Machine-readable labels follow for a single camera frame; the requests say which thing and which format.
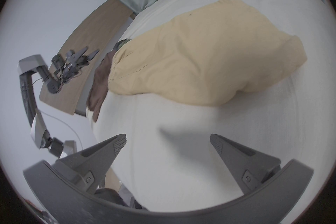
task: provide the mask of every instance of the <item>white bed sheet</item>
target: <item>white bed sheet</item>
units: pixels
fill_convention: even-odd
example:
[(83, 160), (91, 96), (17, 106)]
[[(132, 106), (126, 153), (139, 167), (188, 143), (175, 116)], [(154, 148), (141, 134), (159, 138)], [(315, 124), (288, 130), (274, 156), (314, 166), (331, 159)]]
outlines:
[[(217, 0), (159, 0), (124, 33), (134, 38), (176, 15)], [(303, 42), (308, 61), (264, 92), (238, 94), (221, 107), (175, 103), (155, 94), (111, 92), (92, 121), (97, 140), (126, 133), (112, 168), (137, 201), (151, 211), (180, 212), (218, 205), (242, 195), (209, 143), (223, 135), (282, 160), (314, 168), (299, 202), (282, 221), (309, 205), (336, 159), (336, 20), (321, 0), (243, 0)]]

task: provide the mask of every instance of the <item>wooden plank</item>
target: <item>wooden plank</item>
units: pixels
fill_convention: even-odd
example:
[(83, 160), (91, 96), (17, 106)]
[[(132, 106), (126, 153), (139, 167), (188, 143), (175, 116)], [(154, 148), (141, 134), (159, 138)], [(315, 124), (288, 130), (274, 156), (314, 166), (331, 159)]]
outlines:
[[(56, 109), (73, 115), (86, 79), (99, 55), (131, 14), (132, 11), (119, 0), (107, 0), (92, 12), (73, 31), (58, 53), (65, 58), (65, 53), (70, 49), (77, 52), (86, 46), (89, 49), (85, 55), (96, 49), (99, 49), (99, 53), (88, 66), (82, 68), (82, 75), (72, 79), (68, 84), (64, 84), (59, 93), (52, 94), (48, 92), (47, 87), (43, 84), (40, 100)], [(52, 66), (49, 71), (53, 73), (55, 68)]]

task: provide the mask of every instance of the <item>brown cloth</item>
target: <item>brown cloth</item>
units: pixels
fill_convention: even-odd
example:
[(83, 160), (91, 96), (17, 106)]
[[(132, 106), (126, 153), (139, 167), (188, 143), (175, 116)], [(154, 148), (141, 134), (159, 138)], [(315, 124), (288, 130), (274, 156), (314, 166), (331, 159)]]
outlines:
[(112, 50), (106, 54), (94, 72), (93, 85), (86, 100), (86, 106), (90, 111), (93, 111), (92, 119), (94, 122), (97, 122), (100, 108), (107, 95), (107, 79), (111, 70), (112, 58), (116, 52), (116, 50)]

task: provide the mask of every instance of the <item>white surface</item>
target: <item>white surface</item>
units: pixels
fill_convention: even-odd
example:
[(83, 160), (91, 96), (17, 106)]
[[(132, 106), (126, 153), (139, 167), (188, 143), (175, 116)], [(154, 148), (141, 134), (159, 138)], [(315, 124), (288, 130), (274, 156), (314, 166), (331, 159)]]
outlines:
[[(38, 204), (23, 177), (23, 169), (45, 159), (55, 158), (48, 150), (38, 150), (29, 133), (30, 126), (23, 107), (18, 61), (41, 54), (50, 65), (73, 30), (106, 0), (7, 0), (0, 14), (0, 160), (10, 181), (26, 199)], [(33, 75), (33, 81), (39, 75)], [(68, 115), (39, 101), (42, 82), (34, 84), (37, 106), (69, 125), (79, 134), (84, 147), (96, 143), (85, 117)], [(43, 115), (51, 136), (60, 140), (76, 140), (64, 124)]]
[[(141, 12), (122, 38), (134, 38), (174, 16), (217, 0), (159, 0)], [(175, 103), (154, 94), (108, 93), (97, 123), (98, 141), (126, 133), (113, 169), (151, 211), (186, 211), (242, 195), (210, 145), (223, 135), (315, 169), (305, 193), (282, 221), (290, 223), (322, 187), (336, 159), (336, 21), (321, 0), (243, 0), (288, 34), (300, 37), (308, 61), (264, 92), (238, 94), (222, 107)]]

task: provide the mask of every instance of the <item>beige garment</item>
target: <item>beige garment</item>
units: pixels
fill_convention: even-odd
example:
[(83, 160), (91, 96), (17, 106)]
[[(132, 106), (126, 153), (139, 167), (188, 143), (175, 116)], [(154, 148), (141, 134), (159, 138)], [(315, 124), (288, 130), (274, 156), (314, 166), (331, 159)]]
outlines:
[(129, 41), (113, 58), (108, 88), (216, 106), (272, 86), (306, 60), (299, 37), (241, 0), (219, 0)]

